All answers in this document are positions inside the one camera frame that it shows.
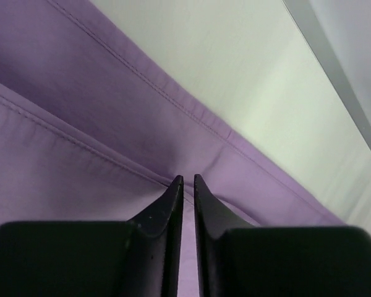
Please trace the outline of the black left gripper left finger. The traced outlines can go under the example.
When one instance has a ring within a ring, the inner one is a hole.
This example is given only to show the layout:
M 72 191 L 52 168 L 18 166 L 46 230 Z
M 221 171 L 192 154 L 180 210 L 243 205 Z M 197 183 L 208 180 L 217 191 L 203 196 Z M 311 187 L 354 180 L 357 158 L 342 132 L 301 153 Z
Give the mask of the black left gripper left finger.
M 0 226 L 0 296 L 176 296 L 184 181 L 127 221 Z

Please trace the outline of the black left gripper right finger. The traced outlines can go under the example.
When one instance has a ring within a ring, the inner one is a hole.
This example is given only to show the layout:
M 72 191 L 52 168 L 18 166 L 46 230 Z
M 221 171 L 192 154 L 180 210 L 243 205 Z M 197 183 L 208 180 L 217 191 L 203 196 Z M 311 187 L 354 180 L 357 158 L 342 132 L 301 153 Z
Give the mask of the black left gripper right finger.
M 200 296 L 371 296 L 371 236 L 354 226 L 257 227 L 194 177 Z

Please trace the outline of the purple trousers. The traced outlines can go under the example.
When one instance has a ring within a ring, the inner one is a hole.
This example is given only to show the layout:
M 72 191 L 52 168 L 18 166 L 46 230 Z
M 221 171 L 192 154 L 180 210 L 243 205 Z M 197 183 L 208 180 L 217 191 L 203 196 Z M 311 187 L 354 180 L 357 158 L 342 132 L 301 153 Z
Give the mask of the purple trousers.
M 0 1 L 0 224 L 127 220 L 184 178 L 179 296 L 198 296 L 194 176 L 257 226 L 341 225 L 89 1 Z

